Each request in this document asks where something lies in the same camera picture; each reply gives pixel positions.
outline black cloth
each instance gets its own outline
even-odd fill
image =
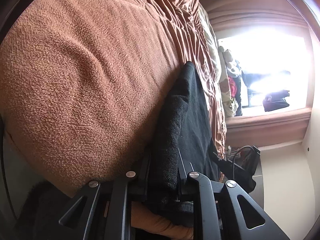
[[[34,240],[70,198],[50,182],[37,184],[29,192],[14,231],[19,240]]]
[[[161,109],[154,138],[148,178],[148,208],[174,224],[193,226],[192,203],[178,202],[178,156],[195,171],[218,181],[203,88],[194,65],[187,62]]]
[[[260,81],[260,80],[262,80],[264,78],[272,77],[273,75],[279,75],[279,74],[290,75],[290,71],[281,70],[281,71],[276,72],[276,73],[260,74],[260,73],[250,73],[248,71],[242,70],[242,79],[243,79],[243,82],[244,82],[245,86],[247,88],[250,88],[250,86],[254,82],[258,82],[258,81]]]
[[[239,62],[236,60],[237,63],[237,68],[239,70],[241,70]],[[236,87],[237,87],[237,92],[235,95],[235,100],[238,103],[238,108],[236,111],[236,115],[235,116],[242,116],[242,105],[241,105],[241,75],[237,76],[236,78],[233,78],[233,80],[235,81]]]
[[[271,112],[274,110],[288,107],[289,104],[284,98],[289,96],[290,96],[289,90],[281,90],[281,91],[266,94],[266,97],[262,102],[264,111]]]

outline black bag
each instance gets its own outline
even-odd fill
[[[274,111],[277,109],[288,107],[289,104],[285,101],[285,97],[289,97],[289,90],[281,90],[269,93],[264,98],[262,104],[265,112]]]

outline curtain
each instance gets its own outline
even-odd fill
[[[311,107],[260,116],[238,116],[226,119],[226,146],[268,146],[303,140]]]
[[[287,0],[200,0],[215,32],[253,25],[290,25],[308,28]]]

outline red cloth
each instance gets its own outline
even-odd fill
[[[234,98],[237,93],[237,86],[233,78],[228,77],[229,79],[229,86],[230,86],[230,91],[231,91],[231,97]]]

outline silver rivet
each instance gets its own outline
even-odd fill
[[[237,183],[234,180],[227,180],[226,184],[227,184],[228,187],[237,186]]]
[[[99,185],[99,182],[96,180],[92,180],[89,182],[89,187],[97,187]]]
[[[134,176],[136,176],[136,173],[134,171],[128,171],[125,175],[128,178],[133,178]]]
[[[199,177],[199,173],[196,172],[196,171],[192,171],[192,172],[189,173],[189,176],[192,177],[192,178],[197,178],[197,177]]]

